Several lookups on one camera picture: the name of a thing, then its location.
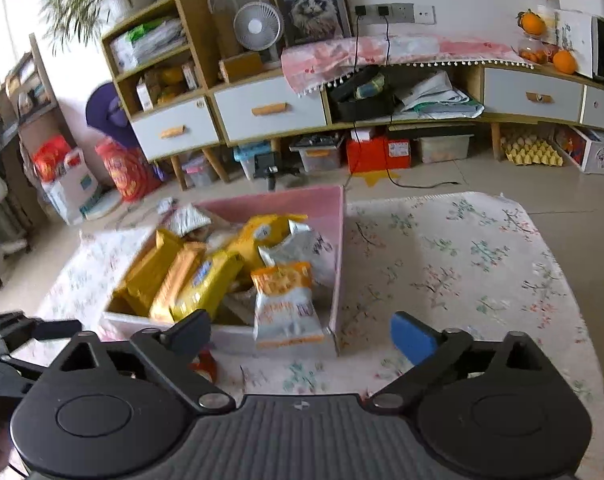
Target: egg tray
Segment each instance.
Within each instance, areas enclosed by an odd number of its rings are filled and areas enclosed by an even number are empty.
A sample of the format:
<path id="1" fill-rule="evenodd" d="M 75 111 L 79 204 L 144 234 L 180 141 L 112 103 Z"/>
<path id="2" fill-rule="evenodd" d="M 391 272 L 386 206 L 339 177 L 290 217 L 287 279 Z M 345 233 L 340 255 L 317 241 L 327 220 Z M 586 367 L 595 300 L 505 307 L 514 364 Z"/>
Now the egg tray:
<path id="1" fill-rule="evenodd" d="M 562 166 L 564 159 L 546 140 L 536 135 L 525 137 L 502 137 L 501 149 L 506 158 L 516 166 L 543 164 Z"/>

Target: power outlet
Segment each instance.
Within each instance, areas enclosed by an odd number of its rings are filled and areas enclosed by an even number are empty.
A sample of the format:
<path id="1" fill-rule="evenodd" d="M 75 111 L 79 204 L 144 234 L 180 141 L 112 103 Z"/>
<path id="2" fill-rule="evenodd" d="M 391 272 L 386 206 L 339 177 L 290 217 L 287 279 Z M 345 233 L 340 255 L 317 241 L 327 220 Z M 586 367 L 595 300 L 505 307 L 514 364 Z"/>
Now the power outlet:
<path id="1" fill-rule="evenodd" d="M 388 16 L 384 19 L 379 15 L 379 7 L 388 7 Z M 360 17 L 360 25 L 386 25 L 388 23 L 425 23 L 433 25 L 435 23 L 435 7 L 418 6 L 415 4 L 375 4 L 364 6 L 367 14 Z M 357 20 L 357 14 L 354 12 L 354 20 Z"/>
<path id="2" fill-rule="evenodd" d="M 391 4 L 393 23 L 415 23 L 413 4 Z"/>
<path id="3" fill-rule="evenodd" d="M 413 6 L 413 19 L 415 23 L 435 25 L 435 7 L 425 5 Z"/>

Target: glass jar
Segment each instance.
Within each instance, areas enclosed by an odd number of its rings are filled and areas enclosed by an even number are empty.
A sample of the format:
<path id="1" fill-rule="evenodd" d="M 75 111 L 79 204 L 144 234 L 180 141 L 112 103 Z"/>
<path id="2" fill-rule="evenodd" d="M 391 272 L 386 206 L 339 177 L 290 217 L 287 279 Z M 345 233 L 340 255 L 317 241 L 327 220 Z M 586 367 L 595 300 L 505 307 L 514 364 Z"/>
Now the glass jar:
<path id="1" fill-rule="evenodd" d="M 539 36 L 525 34 L 517 46 L 519 57 L 540 65 L 548 62 L 548 52 Z"/>

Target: white drawer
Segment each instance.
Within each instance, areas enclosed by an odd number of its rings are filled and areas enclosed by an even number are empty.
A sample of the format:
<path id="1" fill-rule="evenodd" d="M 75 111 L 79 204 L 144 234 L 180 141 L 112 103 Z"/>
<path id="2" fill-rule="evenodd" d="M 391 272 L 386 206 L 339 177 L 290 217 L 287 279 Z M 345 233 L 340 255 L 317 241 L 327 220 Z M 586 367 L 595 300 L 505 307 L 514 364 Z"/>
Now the white drawer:
<path id="1" fill-rule="evenodd" d="M 231 142 L 326 126 L 320 93 L 298 98 L 283 76 L 215 92 L 215 101 Z M 256 116 L 252 111 L 284 103 L 287 106 L 283 112 Z"/>
<path id="2" fill-rule="evenodd" d="M 149 160 L 219 142 L 204 97 L 159 110 L 131 124 Z M 163 131 L 178 126 L 184 126 L 184 133 L 166 139 L 160 137 Z"/>
<path id="3" fill-rule="evenodd" d="M 604 90 L 586 87 L 581 123 L 604 129 Z"/>
<path id="4" fill-rule="evenodd" d="M 556 77 L 488 68 L 484 73 L 487 112 L 578 122 L 582 84 Z"/>

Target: clear plastic container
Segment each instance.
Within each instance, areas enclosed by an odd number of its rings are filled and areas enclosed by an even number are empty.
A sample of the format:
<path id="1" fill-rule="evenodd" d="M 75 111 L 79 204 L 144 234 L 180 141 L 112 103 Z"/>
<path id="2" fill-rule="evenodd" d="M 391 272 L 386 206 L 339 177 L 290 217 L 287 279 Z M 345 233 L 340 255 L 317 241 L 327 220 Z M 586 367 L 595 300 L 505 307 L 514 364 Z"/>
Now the clear plastic container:
<path id="1" fill-rule="evenodd" d="M 422 162 L 430 164 L 466 158 L 471 137 L 472 135 L 420 137 L 418 140 Z"/>
<path id="2" fill-rule="evenodd" d="M 517 45 L 519 57 L 543 65 L 548 62 L 548 50 L 539 36 L 525 34 Z"/>
<path id="3" fill-rule="evenodd" d="M 204 155 L 197 156 L 182 165 L 187 180 L 195 187 L 210 186 L 219 177 Z"/>
<path id="4" fill-rule="evenodd" d="M 255 174 L 255 155 L 261 155 L 269 151 L 271 151 L 271 142 L 269 140 L 253 142 L 234 147 L 233 158 L 242 164 L 246 178 L 253 180 L 253 174 Z"/>
<path id="5" fill-rule="evenodd" d="M 306 173 L 337 170 L 341 166 L 343 141 L 344 135 L 339 132 L 318 134 L 302 138 L 292 144 L 289 150 L 300 153 Z"/>
<path id="6" fill-rule="evenodd" d="M 330 171 L 341 166 L 341 150 L 299 150 L 302 157 L 304 171 Z"/>

